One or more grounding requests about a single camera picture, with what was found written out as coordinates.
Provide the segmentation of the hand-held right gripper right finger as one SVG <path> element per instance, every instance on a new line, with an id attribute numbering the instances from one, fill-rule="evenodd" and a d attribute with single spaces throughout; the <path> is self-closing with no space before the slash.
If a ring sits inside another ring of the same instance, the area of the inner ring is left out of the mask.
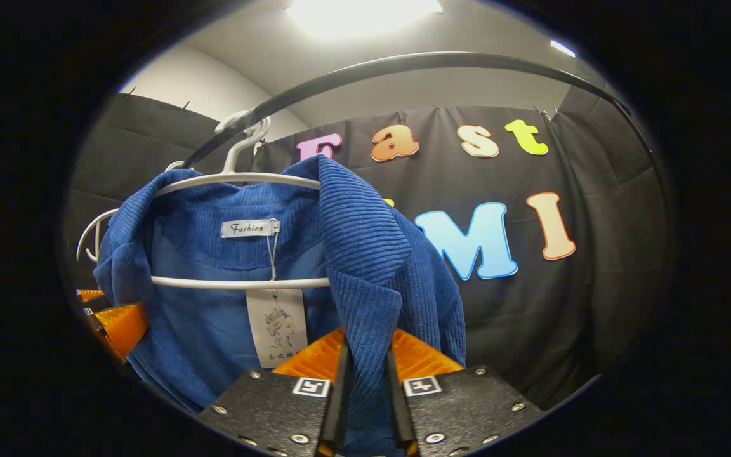
<path id="1" fill-rule="evenodd" d="M 404 456 L 475 456 L 544 416 L 487 366 L 461 366 L 401 329 L 386 355 L 386 379 Z"/>

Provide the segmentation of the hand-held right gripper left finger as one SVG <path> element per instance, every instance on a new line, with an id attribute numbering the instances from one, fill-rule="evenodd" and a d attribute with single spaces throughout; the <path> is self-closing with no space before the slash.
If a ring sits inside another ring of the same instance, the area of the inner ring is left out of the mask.
<path id="1" fill-rule="evenodd" d="M 345 442 L 351 363 L 335 329 L 275 369 L 248 371 L 197 419 L 258 456 L 333 456 Z"/>

